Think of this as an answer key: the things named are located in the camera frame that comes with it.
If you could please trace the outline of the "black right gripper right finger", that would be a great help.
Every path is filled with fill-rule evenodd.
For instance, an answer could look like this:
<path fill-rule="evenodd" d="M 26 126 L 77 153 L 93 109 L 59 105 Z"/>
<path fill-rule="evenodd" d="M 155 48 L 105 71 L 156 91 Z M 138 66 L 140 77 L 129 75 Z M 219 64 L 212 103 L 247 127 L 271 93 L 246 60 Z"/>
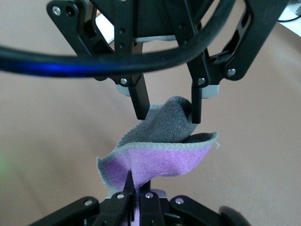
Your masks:
<path fill-rule="evenodd" d="M 164 226 L 159 196 L 151 191 L 150 185 L 151 182 L 148 181 L 139 189 L 139 225 Z"/>

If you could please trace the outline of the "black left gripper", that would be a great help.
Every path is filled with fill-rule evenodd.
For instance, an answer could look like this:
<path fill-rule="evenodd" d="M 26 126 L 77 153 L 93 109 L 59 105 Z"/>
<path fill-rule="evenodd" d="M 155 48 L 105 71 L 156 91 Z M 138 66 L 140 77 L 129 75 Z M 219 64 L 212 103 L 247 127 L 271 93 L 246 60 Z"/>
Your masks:
<path fill-rule="evenodd" d="M 75 59 L 54 60 L 55 77 L 89 76 L 98 79 L 152 72 L 181 65 L 207 50 L 225 25 L 234 6 L 221 0 L 206 25 L 201 20 L 210 0 L 53 0 L 47 12 L 76 52 Z M 247 0 L 236 29 L 222 51 L 208 54 L 211 81 L 244 77 L 277 19 L 285 0 Z M 198 34 L 183 47 L 174 28 L 181 19 L 196 24 Z M 143 45 L 140 54 L 116 55 L 114 27 L 132 25 L 133 38 Z"/>

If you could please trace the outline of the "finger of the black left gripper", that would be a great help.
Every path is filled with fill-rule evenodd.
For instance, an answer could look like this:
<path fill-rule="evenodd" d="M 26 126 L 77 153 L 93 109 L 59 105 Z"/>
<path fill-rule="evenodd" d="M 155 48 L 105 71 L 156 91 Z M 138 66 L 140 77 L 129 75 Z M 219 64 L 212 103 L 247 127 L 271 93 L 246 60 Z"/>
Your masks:
<path fill-rule="evenodd" d="M 114 52 L 116 55 L 140 54 L 143 45 L 137 44 L 133 38 L 132 25 L 116 25 L 114 27 Z M 125 74 L 117 78 L 118 90 L 131 97 L 137 119 L 145 120 L 150 102 L 142 73 Z"/>
<path fill-rule="evenodd" d="M 174 28 L 175 37 L 180 47 L 188 43 L 198 34 L 196 24 L 192 19 L 181 19 Z M 209 70 L 208 51 L 204 50 L 196 58 L 187 62 L 192 78 L 191 86 L 191 119 L 192 123 L 201 123 L 202 90 L 211 82 Z"/>

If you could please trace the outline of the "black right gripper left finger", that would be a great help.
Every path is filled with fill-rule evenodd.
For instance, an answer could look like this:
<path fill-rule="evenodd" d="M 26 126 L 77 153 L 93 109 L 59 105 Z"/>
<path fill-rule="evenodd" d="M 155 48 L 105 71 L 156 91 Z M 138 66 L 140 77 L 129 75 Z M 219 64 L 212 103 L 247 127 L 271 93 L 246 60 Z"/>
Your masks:
<path fill-rule="evenodd" d="M 132 172 L 122 191 L 115 192 L 111 198 L 101 203 L 100 213 L 94 221 L 95 226 L 129 226 L 135 218 L 135 187 Z"/>

